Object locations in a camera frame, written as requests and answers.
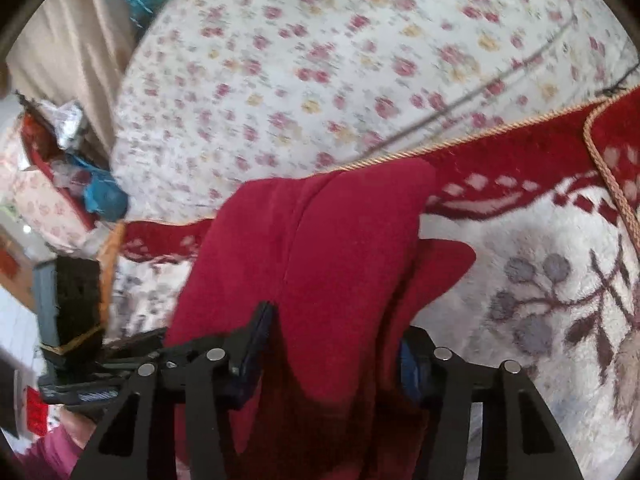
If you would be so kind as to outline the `red sleeve forearm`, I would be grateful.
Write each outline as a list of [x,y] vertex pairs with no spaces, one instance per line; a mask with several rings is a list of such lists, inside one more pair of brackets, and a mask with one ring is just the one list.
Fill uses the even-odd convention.
[[18,454],[25,477],[36,480],[68,480],[82,448],[63,426],[57,426],[39,438],[23,454]]

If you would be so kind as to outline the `person's left hand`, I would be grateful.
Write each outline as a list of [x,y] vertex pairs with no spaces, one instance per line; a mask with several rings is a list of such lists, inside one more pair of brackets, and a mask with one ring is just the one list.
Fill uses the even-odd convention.
[[60,409],[60,423],[72,441],[82,450],[96,430],[95,422],[85,415],[71,412],[67,408]]

